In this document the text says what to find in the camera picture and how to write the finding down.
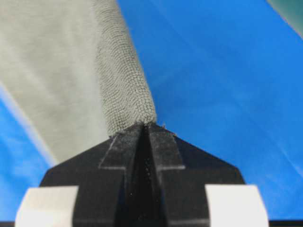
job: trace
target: blue plastic sheet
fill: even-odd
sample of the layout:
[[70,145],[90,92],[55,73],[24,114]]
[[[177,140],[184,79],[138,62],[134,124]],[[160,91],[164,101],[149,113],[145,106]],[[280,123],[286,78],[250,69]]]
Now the blue plastic sheet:
[[158,123],[303,218],[303,40],[264,0],[120,0]]
[[4,105],[0,91],[0,221],[15,220],[28,187],[37,187],[49,164]]

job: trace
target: blue background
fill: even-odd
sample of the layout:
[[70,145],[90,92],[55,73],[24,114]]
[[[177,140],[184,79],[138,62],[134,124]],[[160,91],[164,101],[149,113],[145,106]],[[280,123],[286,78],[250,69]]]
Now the blue background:
[[[303,218],[303,40],[264,0],[118,2],[158,123],[239,167],[270,219]],[[2,104],[0,123],[4,220],[48,166]]]

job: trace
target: gray fabric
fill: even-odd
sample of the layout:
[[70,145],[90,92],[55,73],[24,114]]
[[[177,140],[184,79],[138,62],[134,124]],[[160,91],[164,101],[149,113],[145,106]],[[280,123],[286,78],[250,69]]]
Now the gray fabric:
[[0,84],[59,162],[155,121],[114,0],[0,0]]
[[155,122],[153,100],[114,0],[96,0],[97,72],[109,135],[135,122]]

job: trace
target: gray towel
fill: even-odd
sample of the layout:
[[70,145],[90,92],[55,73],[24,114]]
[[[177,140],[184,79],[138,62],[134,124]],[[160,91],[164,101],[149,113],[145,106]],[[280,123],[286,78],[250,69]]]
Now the gray towel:
[[114,0],[0,0],[0,85],[58,162],[156,119]]

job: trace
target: white tape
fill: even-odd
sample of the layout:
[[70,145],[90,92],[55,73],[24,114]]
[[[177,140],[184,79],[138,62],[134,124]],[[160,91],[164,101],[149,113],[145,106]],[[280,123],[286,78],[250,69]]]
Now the white tape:
[[15,227],[72,227],[78,186],[29,188]]
[[268,227],[267,213],[254,185],[205,185],[211,227]]

